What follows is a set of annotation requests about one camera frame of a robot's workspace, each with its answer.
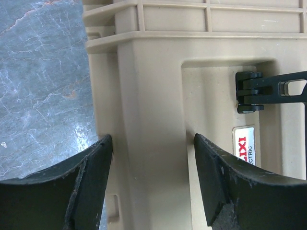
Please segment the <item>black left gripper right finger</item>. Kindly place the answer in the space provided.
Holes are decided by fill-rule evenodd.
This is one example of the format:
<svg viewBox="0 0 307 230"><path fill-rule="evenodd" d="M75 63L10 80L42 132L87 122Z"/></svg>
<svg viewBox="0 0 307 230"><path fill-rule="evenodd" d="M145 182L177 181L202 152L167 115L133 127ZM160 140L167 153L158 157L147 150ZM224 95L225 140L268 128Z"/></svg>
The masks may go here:
<svg viewBox="0 0 307 230"><path fill-rule="evenodd" d="M304 230L307 183L249 164L201 134L195 160L207 225L214 230Z"/></svg>

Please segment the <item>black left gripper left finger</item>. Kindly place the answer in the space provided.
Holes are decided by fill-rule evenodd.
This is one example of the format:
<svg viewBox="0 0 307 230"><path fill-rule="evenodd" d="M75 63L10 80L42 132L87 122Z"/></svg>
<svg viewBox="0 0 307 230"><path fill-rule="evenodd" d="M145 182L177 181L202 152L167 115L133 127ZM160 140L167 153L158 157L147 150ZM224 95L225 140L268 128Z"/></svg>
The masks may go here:
<svg viewBox="0 0 307 230"><path fill-rule="evenodd" d="M0 183L3 230L97 230L112 160L112 137L25 178Z"/></svg>

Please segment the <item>tan plastic tool box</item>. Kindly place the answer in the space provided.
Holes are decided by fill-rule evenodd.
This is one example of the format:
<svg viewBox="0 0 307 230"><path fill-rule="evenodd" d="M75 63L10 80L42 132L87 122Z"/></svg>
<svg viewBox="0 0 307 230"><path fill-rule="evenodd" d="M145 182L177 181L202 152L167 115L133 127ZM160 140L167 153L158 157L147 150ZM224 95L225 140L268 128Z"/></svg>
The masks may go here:
<svg viewBox="0 0 307 230"><path fill-rule="evenodd" d="M305 179L303 103L237 111L236 73L307 69L304 0L85 0L96 132L113 139L110 230L206 230L199 133Z"/></svg>

